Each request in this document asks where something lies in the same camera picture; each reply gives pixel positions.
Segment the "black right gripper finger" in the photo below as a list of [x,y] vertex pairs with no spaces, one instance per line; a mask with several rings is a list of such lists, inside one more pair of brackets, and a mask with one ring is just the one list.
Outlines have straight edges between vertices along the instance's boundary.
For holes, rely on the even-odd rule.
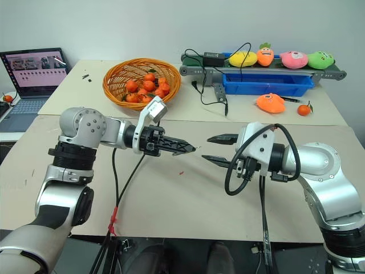
[[217,144],[235,144],[237,142],[237,134],[215,135],[208,138],[207,142],[217,143]]
[[213,156],[213,155],[203,155],[205,160],[223,168],[228,168],[230,165],[230,161],[221,156]]

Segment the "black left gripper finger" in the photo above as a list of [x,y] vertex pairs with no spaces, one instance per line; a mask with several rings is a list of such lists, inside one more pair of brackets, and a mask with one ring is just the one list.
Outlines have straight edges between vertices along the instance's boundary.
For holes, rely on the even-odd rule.
[[173,156],[188,154],[188,153],[192,152],[192,150],[185,150],[185,149],[178,150],[178,149],[172,149],[172,148],[163,148],[162,150],[171,153]]
[[169,152],[195,152],[196,148],[185,140],[162,137],[162,150]]

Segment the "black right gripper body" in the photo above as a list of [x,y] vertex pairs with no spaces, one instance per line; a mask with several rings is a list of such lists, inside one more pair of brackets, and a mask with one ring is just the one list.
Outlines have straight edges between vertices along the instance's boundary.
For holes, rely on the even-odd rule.
[[261,164],[254,158],[238,158],[232,160],[233,167],[229,178],[235,175],[243,180],[251,180],[254,173],[261,169]]

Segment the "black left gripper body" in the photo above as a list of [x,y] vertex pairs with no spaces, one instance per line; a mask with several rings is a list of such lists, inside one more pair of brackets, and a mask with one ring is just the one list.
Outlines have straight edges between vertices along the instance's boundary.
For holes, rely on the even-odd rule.
[[159,139],[163,137],[165,130],[160,126],[146,126],[141,132],[141,151],[144,155],[158,157],[160,149],[158,148]]

